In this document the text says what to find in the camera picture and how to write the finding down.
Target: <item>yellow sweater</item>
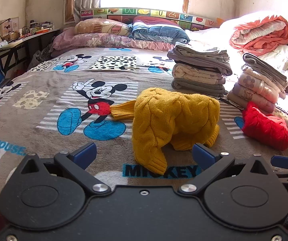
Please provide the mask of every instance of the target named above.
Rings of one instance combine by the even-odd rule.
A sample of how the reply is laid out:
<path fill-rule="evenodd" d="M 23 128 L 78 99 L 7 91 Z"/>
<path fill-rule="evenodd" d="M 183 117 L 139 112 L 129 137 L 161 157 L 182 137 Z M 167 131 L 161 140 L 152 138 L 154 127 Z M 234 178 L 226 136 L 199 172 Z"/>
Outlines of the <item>yellow sweater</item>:
<path fill-rule="evenodd" d="M 148 170 L 164 174 L 167 162 L 161 147 L 192 149 L 197 142 L 212 146 L 219 132 L 217 100 L 200 94 L 149 88 L 136 100 L 111 106 L 114 119 L 133 118 L 132 142 L 136 161 Z"/>

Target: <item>desk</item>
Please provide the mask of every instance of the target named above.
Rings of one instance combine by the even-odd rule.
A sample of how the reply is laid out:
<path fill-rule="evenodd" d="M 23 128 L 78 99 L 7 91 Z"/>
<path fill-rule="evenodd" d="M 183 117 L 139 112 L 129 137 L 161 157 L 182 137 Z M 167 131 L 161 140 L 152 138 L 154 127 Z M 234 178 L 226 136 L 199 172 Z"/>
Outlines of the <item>desk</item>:
<path fill-rule="evenodd" d="M 30 40 L 33 40 L 35 38 L 38 38 L 38 45 L 39 45 L 39 50 L 42 51 L 42 36 L 46 36 L 48 34 L 52 34 L 52 36 L 57 36 L 60 32 L 60 29 L 54 29 L 51 31 L 48 31 L 46 33 L 40 33 L 40 34 L 35 34 L 31 35 L 27 38 L 20 39 L 18 41 L 14 41 L 6 45 L 5 47 L 0 48 L 0 53 L 3 51 L 7 51 L 4 54 L 0 55 L 0 66 L 3 69 L 3 72 L 6 74 L 7 71 L 9 71 L 11 68 L 15 67 L 17 64 L 20 64 L 21 62 L 27 61 L 28 64 L 31 61 L 30 57 L 30 51 L 29 51 L 29 45 L 28 42 Z M 26 50 L 26 56 L 22 59 L 18 59 L 18 50 L 21 49 L 22 47 L 25 47 Z M 12 56 L 15 56 L 15 63 L 10 64 L 10 61 L 12 59 Z M 7 57 L 5 65 L 2 64 L 2 58 Z"/>

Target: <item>triangular cutout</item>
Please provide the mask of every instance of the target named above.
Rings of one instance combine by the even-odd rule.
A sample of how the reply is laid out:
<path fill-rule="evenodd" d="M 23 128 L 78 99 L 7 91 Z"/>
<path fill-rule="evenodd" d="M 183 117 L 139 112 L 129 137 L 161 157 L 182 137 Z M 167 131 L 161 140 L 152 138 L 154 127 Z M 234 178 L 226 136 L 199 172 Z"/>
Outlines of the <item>triangular cutout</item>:
<path fill-rule="evenodd" d="M 253 164 L 253 167 L 250 171 L 251 173 L 257 173 L 257 174 L 263 174 L 263 175 L 267 175 L 267 171 L 265 170 L 265 167 L 263 166 L 263 164 L 259 161 L 256 160 Z"/>
<path fill-rule="evenodd" d="M 23 170 L 21 171 L 22 174 L 27 174 L 27 173 L 34 173 L 38 172 L 39 169 L 33 159 L 29 159 L 26 165 L 24 166 Z"/>

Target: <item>pink comforter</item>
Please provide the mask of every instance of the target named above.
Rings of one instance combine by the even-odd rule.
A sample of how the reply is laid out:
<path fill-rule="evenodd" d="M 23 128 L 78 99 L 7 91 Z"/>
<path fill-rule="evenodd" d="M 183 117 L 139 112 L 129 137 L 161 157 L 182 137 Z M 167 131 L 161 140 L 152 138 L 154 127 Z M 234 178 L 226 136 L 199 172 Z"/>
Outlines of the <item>pink comforter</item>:
<path fill-rule="evenodd" d="M 174 45 L 164 42 L 134 40 L 129 37 L 108 33 L 86 33 L 74 35 L 74 27 L 65 28 L 53 42 L 53 49 L 67 51 L 81 47 L 137 48 L 168 51 Z"/>
<path fill-rule="evenodd" d="M 266 34 L 261 37 L 257 37 L 246 44 L 237 44 L 233 41 L 238 37 L 243 30 L 252 30 L 256 27 L 260 27 L 265 23 L 273 21 L 282 21 L 285 23 L 285 27 L 282 30 L 276 30 L 272 33 Z M 260 56 L 271 52 L 278 45 L 288 44 L 288 22 L 281 15 L 273 14 L 268 11 L 260 11 L 251 14 L 244 15 L 237 19 L 232 19 L 224 22 L 220 29 L 222 33 L 228 33 L 229 44 L 243 53 L 251 53 L 256 56 Z"/>

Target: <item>screw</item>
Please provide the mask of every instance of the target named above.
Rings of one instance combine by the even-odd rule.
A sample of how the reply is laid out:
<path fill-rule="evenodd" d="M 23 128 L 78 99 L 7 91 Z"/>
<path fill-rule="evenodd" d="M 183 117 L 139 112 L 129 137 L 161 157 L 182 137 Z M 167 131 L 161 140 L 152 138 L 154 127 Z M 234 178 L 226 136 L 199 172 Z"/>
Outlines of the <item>screw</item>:
<path fill-rule="evenodd" d="M 143 190 L 143 191 L 140 191 L 140 194 L 141 194 L 142 196 L 147 196 L 147 195 L 149 194 L 149 192 L 146 191 L 146 190 Z"/>
<path fill-rule="evenodd" d="M 6 241 L 17 241 L 17 240 L 18 239 L 15 236 L 13 236 L 13 235 L 9 235 L 9 236 L 6 237 Z"/>
<path fill-rule="evenodd" d="M 197 187 L 193 184 L 184 184 L 184 185 L 181 185 L 181 190 L 183 192 L 194 192 L 196 191 Z"/>
<path fill-rule="evenodd" d="M 282 237 L 279 235 L 276 235 L 276 236 L 272 237 L 271 241 L 282 241 Z"/>
<path fill-rule="evenodd" d="M 105 184 L 95 184 L 93 186 L 93 190 L 96 192 L 104 192 L 104 191 L 108 190 L 108 186 Z"/>

